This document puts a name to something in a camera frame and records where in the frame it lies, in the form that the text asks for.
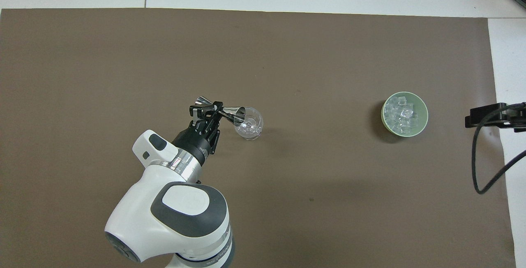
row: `brown table mat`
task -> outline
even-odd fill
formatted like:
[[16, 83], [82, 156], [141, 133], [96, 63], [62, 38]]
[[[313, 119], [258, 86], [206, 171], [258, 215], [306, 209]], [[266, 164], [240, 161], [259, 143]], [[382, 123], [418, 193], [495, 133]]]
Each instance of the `brown table mat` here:
[[[0, 35], [2, 266], [139, 267], [104, 225], [142, 175], [135, 139], [172, 139], [199, 95], [265, 120], [253, 142], [225, 122], [201, 176], [233, 268], [514, 266], [504, 180], [475, 193], [464, 128], [496, 101], [484, 18], [3, 9]], [[410, 139], [379, 118], [402, 90], [430, 113]], [[482, 182], [503, 164], [485, 131]]]

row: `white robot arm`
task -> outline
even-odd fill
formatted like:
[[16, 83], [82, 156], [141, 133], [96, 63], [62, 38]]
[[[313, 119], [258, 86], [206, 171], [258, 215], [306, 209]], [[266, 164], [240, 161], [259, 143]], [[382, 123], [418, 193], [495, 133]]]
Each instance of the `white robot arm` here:
[[226, 268], [235, 249], [228, 206], [218, 190], [198, 178], [215, 152], [220, 118], [239, 126], [245, 109], [200, 97], [190, 115], [188, 129], [171, 143], [151, 130], [137, 139], [133, 152], [145, 167], [143, 176], [120, 200], [104, 231], [113, 247], [135, 262], [173, 254], [167, 268]]

